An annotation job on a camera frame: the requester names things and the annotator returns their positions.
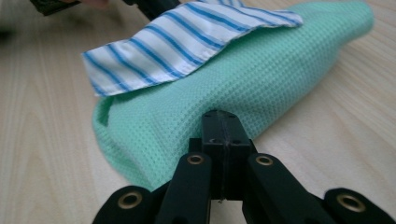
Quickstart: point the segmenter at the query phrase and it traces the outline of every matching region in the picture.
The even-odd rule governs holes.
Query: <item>black object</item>
[[[30,1],[35,5],[35,9],[44,16],[51,15],[80,3],[79,1],[64,3],[59,0]],[[165,11],[173,9],[180,4],[177,0],[123,0],[123,2],[129,6],[137,4],[140,11],[151,21],[159,17]]]
[[[127,5],[137,4],[139,10],[145,14],[149,20],[154,20],[165,11],[177,7],[178,0],[122,0]]]
[[[35,5],[35,9],[44,16],[49,16],[55,12],[59,12],[79,4],[79,1],[65,3],[59,0],[30,0],[30,2],[33,3],[33,5]]]
[[[308,193],[280,160],[257,152],[234,114],[209,111],[202,128],[168,183],[119,189],[93,223],[205,224],[210,200],[223,199],[243,201],[248,224],[396,223],[353,190],[331,189],[324,200]]]

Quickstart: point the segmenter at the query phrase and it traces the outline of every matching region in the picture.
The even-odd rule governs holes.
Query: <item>light wood surface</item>
[[[369,4],[374,30],[345,46],[320,84],[255,144],[319,197],[354,189],[396,218],[396,2]],[[96,145],[97,98],[79,57],[147,22],[135,7],[113,5],[44,18],[29,1],[0,2],[0,27],[13,30],[0,42],[0,223],[91,223],[128,185]],[[245,223],[240,203],[212,207],[212,223]]]

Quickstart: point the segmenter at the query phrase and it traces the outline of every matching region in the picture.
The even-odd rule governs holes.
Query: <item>cloth fold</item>
[[[244,7],[239,1],[190,2],[163,13],[130,39],[82,54],[95,94],[109,96],[179,80],[258,28],[295,27],[288,10]]]
[[[257,29],[178,81],[101,98],[92,122],[107,160],[134,185],[158,188],[172,177],[189,138],[200,137],[206,111],[234,113],[255,138],[320,82],[340,47],[373,26],[363,2],[288,10],[304,25]]]

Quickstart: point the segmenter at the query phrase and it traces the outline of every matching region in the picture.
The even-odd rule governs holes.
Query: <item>waffle weave fabric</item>
[[[189,139],[212,109],[237,115],[255,138],[305,96],[340,47],[370,31],[363,2],[311,2],[288,8],[295,29],[258,29],[231,43],[188,77],[99,100],[93,128],[111,165],[132,184],[156,189],[172,178]]]

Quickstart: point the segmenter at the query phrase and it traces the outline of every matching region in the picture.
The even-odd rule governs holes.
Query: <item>wooden table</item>
[[[396,2],[369,4],[374,30],[345,46],[326,78],[255,144],[319,197],[354,189],[396,218]],[[97,98],[79,57],[148,22],[135,7],[113,5],[44,18],[29,1],[0,2],[0,26],[14,31],[0,43],[0,223],[90,223],[128,185],[96,145]],[[212,223],[245,222],[241,203],[212,206]]]

